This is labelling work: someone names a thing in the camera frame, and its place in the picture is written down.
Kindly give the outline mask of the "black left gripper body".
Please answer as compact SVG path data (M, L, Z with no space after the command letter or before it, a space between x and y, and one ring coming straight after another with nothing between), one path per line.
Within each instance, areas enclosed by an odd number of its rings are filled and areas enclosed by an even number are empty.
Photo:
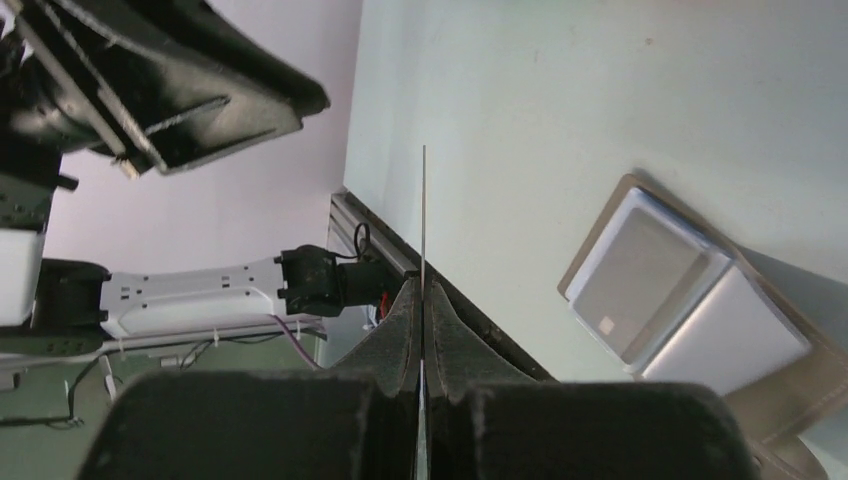
M129 1L4 1L1 39L1 228L46 230L53 196L74 191L62 158L100 151L133 170L133 127L116 83L94 64L116 48Z

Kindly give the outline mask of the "grey card in sleeve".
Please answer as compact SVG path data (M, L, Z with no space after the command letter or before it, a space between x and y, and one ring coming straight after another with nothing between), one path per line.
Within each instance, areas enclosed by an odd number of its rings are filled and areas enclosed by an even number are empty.
M679 222L632 208L598 239L566 298L601 343L635 369L726 263Z

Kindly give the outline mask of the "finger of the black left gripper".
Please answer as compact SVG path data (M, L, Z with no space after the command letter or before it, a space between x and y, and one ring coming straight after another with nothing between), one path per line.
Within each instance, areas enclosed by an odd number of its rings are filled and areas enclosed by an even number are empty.
M204 1L129 1L116 48L96 55L133 127L133 170L198 168L301 130L326 110L323 86Z

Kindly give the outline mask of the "aluminium frame rail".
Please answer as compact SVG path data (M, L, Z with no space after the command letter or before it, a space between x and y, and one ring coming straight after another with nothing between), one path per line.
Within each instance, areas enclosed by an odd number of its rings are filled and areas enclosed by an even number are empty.
M359 224L370 229L370 252L402 277L420 275L420 255L353 193L335 193L330 199L327 248L353 255Z

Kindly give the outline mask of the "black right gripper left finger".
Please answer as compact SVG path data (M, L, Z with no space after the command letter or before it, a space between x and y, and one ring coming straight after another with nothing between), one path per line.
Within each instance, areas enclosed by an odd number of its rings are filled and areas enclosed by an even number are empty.
M118 398L82 479L411 479L421 282L315 371L160 372Z

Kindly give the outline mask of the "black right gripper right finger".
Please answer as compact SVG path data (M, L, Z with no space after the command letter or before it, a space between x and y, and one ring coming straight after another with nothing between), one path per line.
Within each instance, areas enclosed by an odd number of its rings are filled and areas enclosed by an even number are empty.
M544 382L459 318L443 287L423 302L434 479L755 479L732 413L691 383Z

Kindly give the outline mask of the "beige leather card holder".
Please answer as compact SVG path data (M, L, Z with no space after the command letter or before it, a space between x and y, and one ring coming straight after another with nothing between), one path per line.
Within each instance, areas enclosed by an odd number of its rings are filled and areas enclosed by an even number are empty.
M647 208L727 259L691 309L629 369L579 319L566 289L616 218ZM801 434L847 404L847 351L765 277L740 247L650 178L624 175L558 285L577 320L637 381L709 387L733 411L766 479L823 479Z

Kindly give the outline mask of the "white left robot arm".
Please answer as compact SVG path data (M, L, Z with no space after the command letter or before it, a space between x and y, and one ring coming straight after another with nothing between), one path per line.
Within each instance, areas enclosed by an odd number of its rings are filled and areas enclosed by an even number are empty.
M184 173L299 131L330 101L204 1L12 1L1 38L1 348L98 347L261 316L336 317L395 287L370 229L235 267L117 273L44 256L52 200L91 150L127 175Z

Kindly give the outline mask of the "grey credit card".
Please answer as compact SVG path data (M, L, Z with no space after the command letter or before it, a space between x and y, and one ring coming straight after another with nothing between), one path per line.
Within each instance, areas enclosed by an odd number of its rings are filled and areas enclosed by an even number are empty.
M420 216L420 287L421 297L424 297L426 286L426 223L427 223L427 146L422 146L422 178L421 178L421 216ZM418 480L429 478L428 447L427 447L427 384L425 378L425 361L420 361L419 418L418 444L416 457L416 476Z

